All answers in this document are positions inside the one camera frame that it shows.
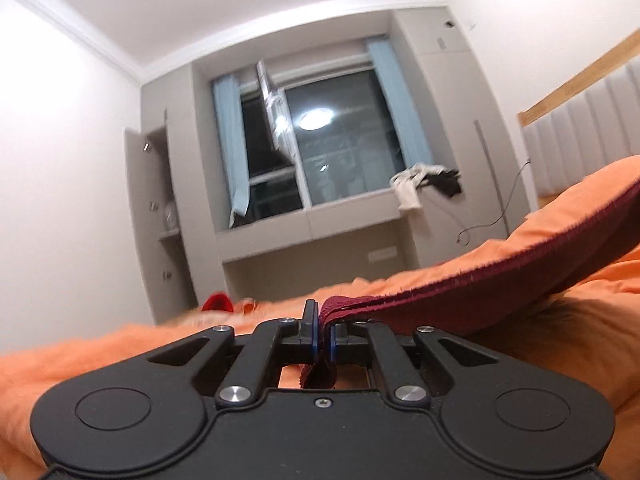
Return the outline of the dark red garment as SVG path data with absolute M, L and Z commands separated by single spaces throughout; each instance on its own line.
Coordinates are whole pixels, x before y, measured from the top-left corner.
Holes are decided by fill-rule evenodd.
M 302 388 L 335 384 L 330 331 L 338 323 L 373 320 L 401 335 L 419 325 L 472 334 L 576 285 L 638 245 L 638 183 L 621 191 L 570 188 L 541 209 L 539 225 L 550 226 L 563 206 L 579 208 L 572 222 L 496 261 L 393 295 L 326 300 L 319 314 L 319 355 L 302 369 Z

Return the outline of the bright red cloth item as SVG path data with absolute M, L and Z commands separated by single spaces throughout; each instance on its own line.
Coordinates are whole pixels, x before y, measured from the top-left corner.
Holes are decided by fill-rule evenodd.
M 214 292 L 201 306 L 202 312 L 226 312 L 235 311 L 234 304 L 225 292 Z

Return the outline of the grey window desk cabinet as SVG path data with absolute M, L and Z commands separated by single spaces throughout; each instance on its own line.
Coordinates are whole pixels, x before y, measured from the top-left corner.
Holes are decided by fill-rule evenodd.
M 396 197 L 383 190 L 222 232 L 228 291 L 234 299 L 280 301 L 354 278 L 388 278 L 411 268 L 403 227 Z M 369 252 L 388 246 L 397 247 L 397 258 L 368 261 Z

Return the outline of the white cloth on sill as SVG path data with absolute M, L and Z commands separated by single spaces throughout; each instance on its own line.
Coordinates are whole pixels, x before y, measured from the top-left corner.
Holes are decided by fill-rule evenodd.
M 438 176 L 446 170 L 442 165 L 427 165 L 424 162 L 402 170 L 390 178 L 390 188 L 398 200 L 398 210 L 405 212 L 416 211 L 422 208 L 418 187 L 429 176 Z

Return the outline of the black cloth on sill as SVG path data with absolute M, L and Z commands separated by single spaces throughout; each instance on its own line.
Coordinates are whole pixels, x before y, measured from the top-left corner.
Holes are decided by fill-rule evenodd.
M 453 198 L 463 193 L 460 183 L 460 172 L 455 169 L 445 169 L 439 171 L 438 174 L 431 172 L 425 176 L 423 184 L 432 186 L 437 192 L 447 198 Z

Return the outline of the right light blue curtain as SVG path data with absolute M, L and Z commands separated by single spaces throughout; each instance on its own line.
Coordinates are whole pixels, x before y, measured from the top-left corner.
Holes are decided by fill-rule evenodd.
M 366 45 L 393 119 L 406 165 L 431 165 L 434 162 L 432 150 L 390 40 L 384 37 L 369 38 Z

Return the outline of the light blue curtain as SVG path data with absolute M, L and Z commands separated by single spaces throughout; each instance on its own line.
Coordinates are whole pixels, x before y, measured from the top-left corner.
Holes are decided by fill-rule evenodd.
M 245 217 L 250 204 L 250 172 L 238 78 L 230 74 L 212 84 L 217 129 L 230 200 L 229 228 Z
M 366 45 L 393 119 L 406 165 L 431 165 L 434 162 L 432 150 L 390 40 L 384 37 L 369 38 Z

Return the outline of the open window sash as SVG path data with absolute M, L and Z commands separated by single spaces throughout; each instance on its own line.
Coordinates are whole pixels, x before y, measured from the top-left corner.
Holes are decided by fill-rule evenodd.
M 291 141 L 292 126 L 285 95 L 274 84 L 263 60 L 256 63 L 255 70 L 272 149 L 289 164 L 294 165 L 295 156 Z

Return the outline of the left light blue curtain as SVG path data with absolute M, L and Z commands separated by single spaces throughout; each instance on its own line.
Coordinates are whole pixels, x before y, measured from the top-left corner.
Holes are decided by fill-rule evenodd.
M 229 228 L 245 217 L 250 204 L 250 172 L 238 78 L 230 74 L 212 84 L 217 129 L 230 200 Z

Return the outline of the orange bed sheet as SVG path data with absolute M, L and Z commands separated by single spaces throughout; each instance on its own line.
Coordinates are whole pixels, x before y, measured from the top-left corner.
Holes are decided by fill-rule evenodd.
M 571 188 L 582 193 L 606 188 L 621 191 L 631 183 L 639 185 L 639 161 L 634 156 L 612 162 Z M 386 280 L 369 282 L 358 278 L 318 289 L 312 298 L 322 309 L 326 300 L 334 296 L 388 296 L 449 278 L 503 258 L 528 243 L 539 242 L 544 235 L 572 222 L 578 209 L 561 207 L 550 226 L 539 225 L 538 210 L 505 240 L 490 240 L 461 257 L 427 269 L 401 272 Z M 30 433 L 29 417 L 38 398 L 59 382 L 213 325 L 229 325 L 238 333 L 247 334 L 270 318 L 296 318 L 303 306 L 303 299 L 298 297 L 279 302 L 245 299 L 234 306 L 233 313 L 190 312 L 177 322 L 157 327 L 128 325 L 99 338 L 71 339 L 2 356 L 2 474 L 10 479 L 35 479 L 46 470 Z M 639 243 L 576 285 L 521 308 L 484 330 L 458 336 L 599 390 L 614 408 L 616 421 L 603 470 L 613 479 L 638 477 Z

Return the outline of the grey tall right wardrobe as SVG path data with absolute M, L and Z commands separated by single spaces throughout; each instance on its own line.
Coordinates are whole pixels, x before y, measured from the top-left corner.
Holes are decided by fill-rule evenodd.
M 456 258 L 486 240 L 503 240 L 529 214 L 506 124 L 457 21 L 444 6 L 400 10 L 392 43 L 435 162 L 460 172 L 463 193 L 420 188 L 408 214 L 409 248 L 420 268 Z

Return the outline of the grey open wardrobe door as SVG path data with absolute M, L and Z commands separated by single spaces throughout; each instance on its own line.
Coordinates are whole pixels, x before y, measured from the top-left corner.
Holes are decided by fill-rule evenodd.
M 158 239 L 164 232 L 160 159 L 140 131 L 126 128 L 124 143 L 134 241 L 154 321 L 162 324 L 174 315 L 175 272 Z

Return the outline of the padded wooden headboard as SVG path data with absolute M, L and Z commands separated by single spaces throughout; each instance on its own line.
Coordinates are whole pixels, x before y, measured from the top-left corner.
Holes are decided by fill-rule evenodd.
M 639 33 L 518 113 L 538 204 L 639 153 Z

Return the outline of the white wall socket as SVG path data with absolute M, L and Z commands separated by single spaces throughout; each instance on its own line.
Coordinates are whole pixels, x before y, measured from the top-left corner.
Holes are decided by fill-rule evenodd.
M 370 263 L 378 263 L 395 259 L 398 257 L 398 249 L 396 246 L 388 246 L 380 249 L 372 250 L 368 253 L 368 261 Z

